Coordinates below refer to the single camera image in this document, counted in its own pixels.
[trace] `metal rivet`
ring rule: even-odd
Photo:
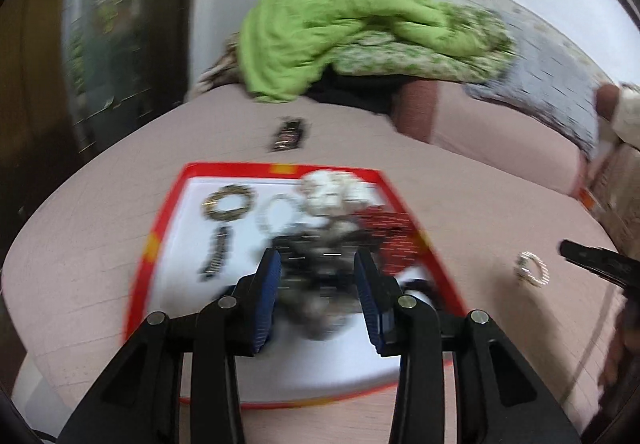
[[[166,314],[156,310],[146,317],[146,322],[149,323],[149,325],[160,325],[164,321],[164,318],[166,318]]]
[[[233,296],[223,296],[218,300],[218,306],[220,309],[231,309],[231,307],[235,307],[238,300]]]
[[[405,309],[413,309],[418,305],[418,300],[409,294],[404,294],[404,296],[398,298],[398,305]]]
[[[471,319],[480,325],[484,325],[489,321],[489,315],[484,310],[474,310],[471,313]]]

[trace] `white pearl bracelet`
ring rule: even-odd
[[[534,262],[540,271],[540,278],[533,275],[527,264]],[[529,280],[530,283],[537,287],[543,287],[549,283],[549,271],[546,268],[545,263],[540,260],[536,255],[529,251],[523,251],[516,260],[515,267],[516,274],[523,280]]]

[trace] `green cloth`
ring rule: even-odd
[[[340,46],[371,31],[457,59],[513,49],[504,29],[495,34],[493,23],[485,28],[484,20],[469,22],[462,9],[435,0],[260,0],[242,23],[240,69],[258,101],[282,102],[320,79]]]
[[[478,11],[468,9],[470,15]],[[497,15],[493,21],[497,33],[502,34],[503,22]],[[332,53],[334,70],[344,76],[404,74],[466,83],[484,83],[498,77],[515,57],[508,42],[480,56],[454,58],[429,47],[399,41],[386,31],[369,31],[355,42],[334,47]]]

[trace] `blue gripper pad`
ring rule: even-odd
[[[364,269],[364,263],[360,255],[356,253],[353,261],[353,272],[355,275],[356,287],[358,288],[358,297],[362,305],[362,313],[364,321],[367,324],[367,332],[369,333],[369,341],[376,348],[378,354],[384,346],[384,334],[382,332],[382,313],[378,309],[376,302],[367,280]]]
[[[262,281],[262,287],[255,304],[255,324],[253,346],[254,352],[259,352],[271,329],[273,320],[273,305],[276,301],[280,284],[280,254],[273,251],[268,262],[267,273]]]

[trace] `gold bracelet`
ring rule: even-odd
[[[217,209],[218,203],[221,199],[230,195],[241,195],[244,197],[244,205],[229,209],[227,211],[219,211]],[[222,222],[231,222],[241,219],[247,212],[251,211],[254,207],[254,191],[244,184],[228,184],[220,188],[217,192],[209,195],[202,203],[202,210],[205,216],[212,220],[218,220]]]

